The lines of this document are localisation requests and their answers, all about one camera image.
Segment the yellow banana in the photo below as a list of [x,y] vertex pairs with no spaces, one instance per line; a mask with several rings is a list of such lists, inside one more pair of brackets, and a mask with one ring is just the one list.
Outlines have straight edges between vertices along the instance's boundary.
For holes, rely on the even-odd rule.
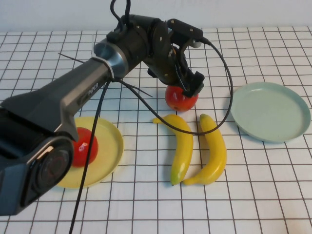
[[[191,131],[187,122],[180,116],[167,115],[163,119],[179,129]],[[162,122],[158,118],[154,118],[153,123]],[[177,185],[184,179],[191,163],[193,153],[193,135],[176,131],[170,127],[168,128],[171,129],[176,136],[175,158],[171,166],[170,181],[172,185]]]
[[[201,114],[199,119],[203,132],[216,127],[216,123],[208,115]],[[197,175],[184,180],[183,183],[185,185],[211,184],[215,182],[224,171],[227,160],[227,150],[220,130],[217,129],[212,133],[206,134],[205,138],[210,150],[209,161]]]

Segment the yellow plate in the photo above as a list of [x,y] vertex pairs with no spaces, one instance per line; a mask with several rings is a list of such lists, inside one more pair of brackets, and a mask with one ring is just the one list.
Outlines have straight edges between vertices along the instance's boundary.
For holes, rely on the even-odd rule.
[[[76,127],[92,130],[94,117],[79,117],[75,119]],[[98,142],[96,159],[89,164],[84,187],[100,183],[106,176],[113,172],[119,164],[123,153],[123,139],[118,128],[111,122],[99,118],[95,136]],[[58,184],[63,188],[79,188],[83,167],[71,167],[63,180]]]

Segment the white wall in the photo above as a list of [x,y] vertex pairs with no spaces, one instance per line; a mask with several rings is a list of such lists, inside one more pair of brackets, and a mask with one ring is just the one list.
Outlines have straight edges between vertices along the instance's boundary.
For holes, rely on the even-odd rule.
[[[117,0],[124,12],[126,0]],[[111,30],[110,0],[0,0],[0,31]],[[132,0],[132,14],[197,27],[312,25],[311,0]]]

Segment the white grid mat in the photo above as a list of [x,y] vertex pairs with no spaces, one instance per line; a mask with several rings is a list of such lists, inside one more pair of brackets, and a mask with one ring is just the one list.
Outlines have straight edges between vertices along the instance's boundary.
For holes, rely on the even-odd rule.
[[[311,108],[311,27],[205,29],[205,37],[221,49],[238,87],[256,81],[285,85]],[[91,56],[92,34],[103,31],[0,33],[0,102],[38,89],[78,66],[58,52],[81,60]],[[183,113],[197,131],[201,113],[221,121],[229,102],[222,61],[207,46],[190,48],[192,70],[206,76],[194,109]],[[165,86],[141,64],[125,81],[140,87],[161,116],[171,111]],[[77,114],[92,116],[98,92]],[[209,186],[169,183],[175,137],[151,123],[153,115],[119,83],[110,86],[101,117],[124,135],[125,151],[116,171],[85,189],[74,233],[103,234],[311,234],[312,127],[286,144],[267,144],[243,134],[228,118],[221,127],[228,148],[225,173]],[[186,177],[207,162],[207,144],[194,137],[194,153]],[[53,188],[17,216],[0,217],[0,233],[68,233],[77,190]]]

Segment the black wire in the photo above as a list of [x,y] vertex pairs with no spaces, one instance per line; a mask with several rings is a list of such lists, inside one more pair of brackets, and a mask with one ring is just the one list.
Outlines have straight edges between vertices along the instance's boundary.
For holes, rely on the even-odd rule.
[[81,60],[79,60],[79,59],[76,59],[76,58],[73,58],[73,57],[64,55],[64,54],[62,54],[62,53],[58,53],[58,54],[59,54],[59,55],[62,55],[62,56],[64,56],[64,57],[66,57],[66,58],[68,58],[68,59],[71,59],[71,60],[74,60],[74,61],[77,61],[77,62],[84,63],[84,61],[81,61]]
[[143,104],[144,104],[157,118],[159,118],[159,120],[160,120],[161,122],[163,122],[165,125],[167,125],[168,127],[172,128],[172,129],[174,129],[174,130],[177,130],[177,131],[179,131],[179,132],[187,133],[187,134],[192,134],[192,135],[196,135],[196,136],[203,136],[203,135],[208,134],[208,133],[211,133],[211,132],[217,130],[219,127],[221,127],[221,125],[225,122],[225,120],[227,119],[227,117],[228,117],[229,114],[230,114],[231,107],[232,107],[232,103],[233,103],[233,94],[234,94],[234,92],[233,92],[233,80],[232,80],[232,76],[231,76],[229,67],[228,67],[228,65],[226,64],[226,62],[225,62],[223,56],[222,56],[221,53],[218,51],[218,49],[217,49],[210,41],[208,41],[206,38],[204,38],[204,39],[202,40],[202,42],[203,42],[204,44],[207,44],[207,45],[211,46],[211,47],[218,53],[218,55],[220,56],[220,58],[221,58],[221,60],[222,60],[222,62],[223,62],[223,64],[224,64],[224,67],[225,67],[225,69],[226,69],[226,71],[227,71],[227,73],[228,73],[229,80],[230,80],[230,86],[231,86],[231,89],[230,89],[230,104],[229,104],[228,110],[227,110],[227,112],[226,112],[226,114],[225,114],[223,120],[222,120],[215,128],[213,128],[213,129],[211,129],[211,130],[209,130],[209,131],[205,131],[205,132],[202,132],[202,133],[189,132],[189,131],[185,131],[185,130],[179,129],[179,128],[177,128],[177,127],[175,127],[175,126],[169,124],[169,123],[166,122],[162,117],[160,117],[160,116],[157,114],[157,112],[154,111],[154,110],[150,107],[150,105],[147,104],[147,102],[146,102],[146,101],[145,101],[129,84],[127,84],[126,82],[124,82],[124,81],[122,81],[122,80],[118,80],[118,81],[117,81],[117,82],[123,84],[124,86],[126,86],[128,89],[130,89],[130,91],[131,91],[132,93],[134,93],[134,94],[143,102]]
[[120,30],[123,30],[123,22],[121,20],[121,18],[116,14],[115,10],[114,10],[114,5],[115,5],[116,0],[112,0],[111,1],[111,12],[113,14],[113,16],[115,16],[115,18],[118,20],[118,25],[120,27]]
[[84,184],[84,181],[85,181],[86,175],[87,175],[88,164],[89,164],[89,159],[90,159],[90,154],[91,154],[91,148],[92,148],[93,139],[94,139],[97,123],[98,123],[98,117],[99,117],[99,114],[101,112],[102,103],[103,103],[104,96],[105,96],[105,93],[107,91],[107,88],[108,88],[109,84],[110,84],[110,81],[107,81],[106,84],[105,84],[105,87],[103,88],[103,91],[102,91],[102,94],[101,94],[101,97],[99,99],[99,103],[98,103],[98,106],[97,106],[97,112],[96,112],[96,115],[94,117],[94,122],[93,122],[93,126],[92,126],[92,131],[91,131],[91,137],[90,137],[90,144],[89,144],[89,148],[88,148],[87,159],[86,159],[86,163],[85,163],[84,169],[83,169],[81,184],[80,184],[80,188],[79,188],[79,192],[78,192],[78,197],[77,197],[77,200],[76,200],[76,205],[75,205],[75,209],[74,209],[72,223],[71,223],[71,226],[70,226],[70,229],[69,229],[69,234],[72,234],[73,228],[74,228],[74,225],[75,225],[75,220],[76,220],[78,206],[79,206],[79,202],[80,202],[80,198],[81,198],[81,194],[82,194],[83,184]]
[[130,7],[131,7],[131,1],[127,0],[126,10],[125,10],[125,22],[128,28],[130,27],[130,19],[129,19]]

